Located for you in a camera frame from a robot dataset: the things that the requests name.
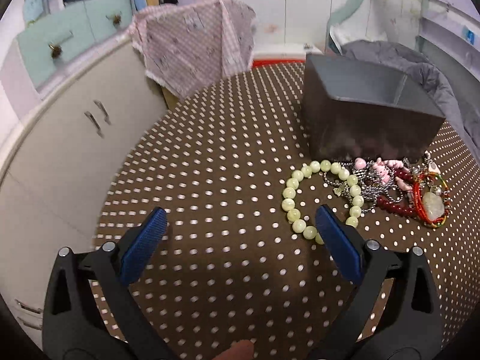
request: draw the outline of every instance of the jade bead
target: jade bead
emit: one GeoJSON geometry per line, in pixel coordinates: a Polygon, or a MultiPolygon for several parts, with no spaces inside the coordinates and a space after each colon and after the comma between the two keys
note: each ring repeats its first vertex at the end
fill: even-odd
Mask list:
{"type": "Polygon", "coordinates": [[[323,241],[320,233],[317,233],[317,235],[315,236],[315,242],[319,245],[325,245],[325,242],[323,241]]]}
{"type": "Polygon", "coordinates": [[[282,209],[283,211],[289,212],[290,210],[293,210],[295,208],[295,202],[293,199],[287,198],[284,199],[282,202],[282,209]]]}
{"type": "Polygon", "coordinates": [[[294,170],[292,172],[292,179],[296,179],[298,182],[301,182],[303,180],[303,173],[301,170],[294,170]]]}
{"type": "Polygon", "coordinates": [[[297,219],[292,225],[292,229],[295,233],[303,233],[306,227],[307,223],[303,219],[297,219]]]}
{"type": "Polygon", "coordinates": [[[342,170],[342,165],[340,165],[338,162],[334,162],[330,166],[330,171],[335,175],[337,175],[341,170],[342,170]]]}
{"type": "Polygon", "coordinates": [[[349,192],[350,192],[350,196],[351,196],[352,198],[354,198],[355,196],[358,196],[358,195],[360,195],[360,194],[362,193],[362,189],[361,189],[358,185],[352,185],[352,186],[350,187],[349,192]]]}
{"type": "Polygon", "coordinates": [[[350,172],[347,168],[341,168],[340,169],[340,172],[338,173],[338,178],[342,181],[345,181],[346,179],[348,179],[348,177],[350,176],[350,172]]]}
{"type": "Polygon", "coordinates": [[[355,175],[350,175],[346,178],[346,183],[349,185],[349,187],[352,187],[359,183],[359,178],[355,175]]]}
{"type": "Polygon", "coordinates": [[[286,218],[289,220],[290,223],[295,222],[297,219],[300,219],[302,215],[300,214],[300,210],[294,208],[286,213],[286,218]]]}
{"type": "Polygon", "coordinates": [[[354,216],[351,216],[345,221],[345,224],[349,226],[357,227],[359,225],[359,220],[354,216]]]}
{"type": "Polygon", "coordinates": [[[328,160],[323,160],[322,162],[320,162],[320,169],[322,172],[328,172],[331,166],[332,164],[328,160]]]}
{"type": "Polygon", "coordinates": [[[301,172],[308,179],[311,176],[311,173],[312,173],[311,166],[309,166],[309,165],[302,166],[301,172]]]}
{"type": "Polygon", "coordinates": [[[286,181],[286,186],[289,188],[293,188],[294,190],[296,190],[299,187],[299,185],[300,183],[296,178],[289,178],[286,181]]]}
{"type": "Polygon", "coordinates": [[[310,162],[310,168],[313,173],[320,172],[320,163],[318,161],[310,162]]]}
{"type": "Polygon", "coordinates": [[[350,208],[350,216],[354,216],[355,218],[358,218],[361,213],[362,213],[362,209],[359,206],[352,206],[350,208]]]}
{"type": "Polygon", "coordinates": [[[293,188],[290,188],[290,187],[286,187],[282,192],[282,196],[285,199],[293,199],[296,194],[297,193],[295,192],[295,190],[293,188]]]}
{"type": "Polygon", "coordinates": [[[305,239],[314,239],[317,235],[317,229],[315,226],[307,226],[303,231],[303,237],[305,239]]]}
{"type": "Polygon", "coordinates": [[[365,203],[365,200],[362,195],[358,195],[353,198],[352,203],[354,206],[361,207],[365,203]]]}

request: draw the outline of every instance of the pink gingham fabric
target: pink gingham fabric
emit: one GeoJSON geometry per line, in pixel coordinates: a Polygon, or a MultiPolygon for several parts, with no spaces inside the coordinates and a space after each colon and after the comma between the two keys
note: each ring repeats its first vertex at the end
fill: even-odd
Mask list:
{"type": "Polygon", "coordinates": [[[138,12],[128,31],[145,59],[145,73],[180,99],[253,61],[255,12],[237,0],[208,0],[138,12]]]}

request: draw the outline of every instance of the gray bedding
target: gray bedding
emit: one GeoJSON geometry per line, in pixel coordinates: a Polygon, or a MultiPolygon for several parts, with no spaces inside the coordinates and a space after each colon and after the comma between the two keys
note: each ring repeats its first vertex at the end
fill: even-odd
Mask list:
{"type": "Polygon", "coordinates": [[[342,52],[347,58],[386,65],[411,76],[443,111],[480,164],[480,115],[469,104],[459,105],[447,78],[427,57],[399,43],[366,40],[345,44],[342,52]]]}

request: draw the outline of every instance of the cardboard box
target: cardboard box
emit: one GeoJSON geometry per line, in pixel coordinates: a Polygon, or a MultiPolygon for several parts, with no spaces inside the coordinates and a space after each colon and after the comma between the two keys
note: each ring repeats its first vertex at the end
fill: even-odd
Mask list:
{"type": "Polygon", "coordinates": [[[407,74],[342,56],[308,55],[303,100],[312,159],[417,162],[445,121],[407,74]]]}

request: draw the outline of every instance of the polka dot tablecloth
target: polka dot tablecloth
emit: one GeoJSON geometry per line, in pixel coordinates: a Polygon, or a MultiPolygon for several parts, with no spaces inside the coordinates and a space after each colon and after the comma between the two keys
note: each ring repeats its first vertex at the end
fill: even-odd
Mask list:
{"type": "MultiPolygon", "coordinates": [[[[168,233],[130,290],[182,359],[211,359],[251,339],[256,357],[301,360],[347,304],[353,286],[325,247],[292,233],[280,207],[292,170],[311,161],[302,86],[303,64],[279,64],[205,88],[145,133],[111,184],[97,247],[155,206],[168,212],[168,233]]],[[[447,123],[430,150],[452,190],[446,226],[432,230],[376,209],[359,218],[358,231],[393,250],[425,251],[445,344],[479,300],[480,171],[447,123]]],[[[295,201],[310,224],[323,203],[340,220],[348,212],[320,175],[301,182],[295,201]]],[[[390,286],[363,338],[375,331],[390,286]]],[[[101,288],[92,288],[109,331],[123,338],[101,288]]]]}

